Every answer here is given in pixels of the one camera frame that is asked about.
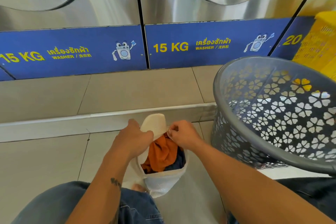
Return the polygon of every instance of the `gray plastic basket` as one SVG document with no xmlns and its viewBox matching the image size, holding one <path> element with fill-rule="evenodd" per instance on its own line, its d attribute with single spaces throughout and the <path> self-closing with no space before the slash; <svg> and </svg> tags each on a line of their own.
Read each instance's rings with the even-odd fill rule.
<svg viewBox="0 0 336 224">
<path fill-rule="evenodd" d="M 334 81 L 292 61 L 247 57 L 218 71 L 213 92 L 215 148 L 256 168 L 336 175 Z"/>
</svg>

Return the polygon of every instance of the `person's left hand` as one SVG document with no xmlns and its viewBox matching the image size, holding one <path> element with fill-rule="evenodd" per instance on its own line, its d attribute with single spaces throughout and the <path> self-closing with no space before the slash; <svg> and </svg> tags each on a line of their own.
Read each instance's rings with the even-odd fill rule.
<svg viewBox="0 0 336 224">
<path fill-rule="evenodd" d="M 130 161 L 142 154 L 153 142 L 152 131 L 141 132 L 139 124 L 134 120 L 128 120 L 126 128 L 122 129 L 114 139 L 109 152 L 118 152 L 127 156 Z"/>
</svg>

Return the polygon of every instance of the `laundry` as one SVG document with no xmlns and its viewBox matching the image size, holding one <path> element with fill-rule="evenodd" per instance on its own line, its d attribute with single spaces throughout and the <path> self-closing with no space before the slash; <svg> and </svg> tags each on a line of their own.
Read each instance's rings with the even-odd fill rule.
<svg viewBox="0 0 336 224">
<path fill-rule="evenodd" d="M 186 160 L 184 151 L 165 133 L 149 146 L 148 157 L 141 165 L 145 174 L 180 169 Z"/>
</svg>

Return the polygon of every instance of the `hand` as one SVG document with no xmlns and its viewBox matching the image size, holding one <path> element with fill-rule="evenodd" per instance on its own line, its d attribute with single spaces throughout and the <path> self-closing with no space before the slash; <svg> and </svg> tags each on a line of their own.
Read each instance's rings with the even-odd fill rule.
<svg viewBox="0 0 336 224">
<path fill-rule="evenodd" d="M 153 142 L 152 131 L 141 132 L 139 124 L 130 119 L 126 128 L 122 129 L 115 137 L 109 152 L 118 152 L 130 161 L 142 154 Z"/>
<path fill-rule="evenodd" d="M 191 151 L 194 151 L 197 146 L 205 143 L 194 126 L 186 120 L 176 121 L 171 124 L 167 135 L 178 146 Z"/>
</svg>

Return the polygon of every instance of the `clothes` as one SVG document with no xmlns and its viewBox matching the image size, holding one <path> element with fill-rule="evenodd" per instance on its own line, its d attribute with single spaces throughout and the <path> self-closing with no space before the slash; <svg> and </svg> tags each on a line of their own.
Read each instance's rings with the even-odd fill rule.
<svg viewBox="0 0 336 224">
<path fill-rule="evenodd" d="M 58 185 L 35 197 L 12 224 L 64 224 L 89 187 L 86 182 Z M 118 224 L 163 224 L 152 197 L 121 189 Z"/>
<path fill-rule="evenodd" d="M 307 177 L 277 180 L 278 183 L 298 194 L 333 221 L 336 221 L 336 179 Z M 239 224 L 229 213 L 228 224 Z"/>
<path fill-rule="evenodd" d="M 146 174 L 164 171 L 175 162 L 177 148 L 178 145 L 165 133 L 150 144 L 148 158 L 141 165 L 142 169 Z"/>
<path fill-rule="evenodd" d="M 184 167 L 185 164 L 186 164 L 186 156 L 184 155 L 184 151 L 181 147 L 178 147 L 175 162 L 170 166 L 167 166 L 165 168 L 165 171 L 181 169 Z"/>
</svg>

